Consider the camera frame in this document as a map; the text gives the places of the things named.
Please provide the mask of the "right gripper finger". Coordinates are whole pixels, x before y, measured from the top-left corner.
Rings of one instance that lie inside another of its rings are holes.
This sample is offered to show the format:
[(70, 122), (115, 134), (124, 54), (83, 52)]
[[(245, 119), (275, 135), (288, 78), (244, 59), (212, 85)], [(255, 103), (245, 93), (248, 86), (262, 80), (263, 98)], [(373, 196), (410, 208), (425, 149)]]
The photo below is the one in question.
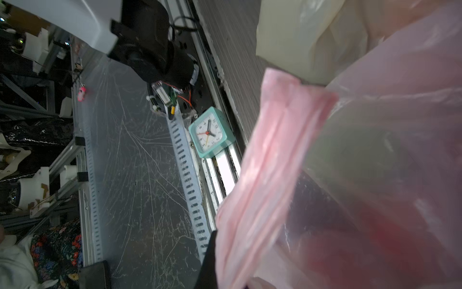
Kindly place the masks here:
[(217, 230), (211, 233), (210, 241), (194, 289), (218, 289), (215, 272), (216, 238)]

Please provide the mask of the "large pink plastic bag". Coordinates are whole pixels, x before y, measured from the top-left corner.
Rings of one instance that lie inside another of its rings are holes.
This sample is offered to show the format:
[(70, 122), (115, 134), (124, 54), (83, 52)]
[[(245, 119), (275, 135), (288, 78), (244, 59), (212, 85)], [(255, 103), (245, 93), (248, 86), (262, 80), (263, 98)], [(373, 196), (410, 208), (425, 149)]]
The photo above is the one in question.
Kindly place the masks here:
[(379, 44), (329, 84), (265, 70), (218, 288), (462, 286), (462, 4), (365, 9)]

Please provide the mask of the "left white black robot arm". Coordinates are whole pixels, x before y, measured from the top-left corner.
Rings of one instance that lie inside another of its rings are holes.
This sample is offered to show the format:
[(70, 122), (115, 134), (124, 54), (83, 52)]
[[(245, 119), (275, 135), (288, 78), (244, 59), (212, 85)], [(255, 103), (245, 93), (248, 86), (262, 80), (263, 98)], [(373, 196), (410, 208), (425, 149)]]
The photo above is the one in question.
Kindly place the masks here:
[(131, 67), (147, 83), (176, 90), (196, 84), (197, 61), (175, 44), (177, 26), (160, 1), (10, 1)]

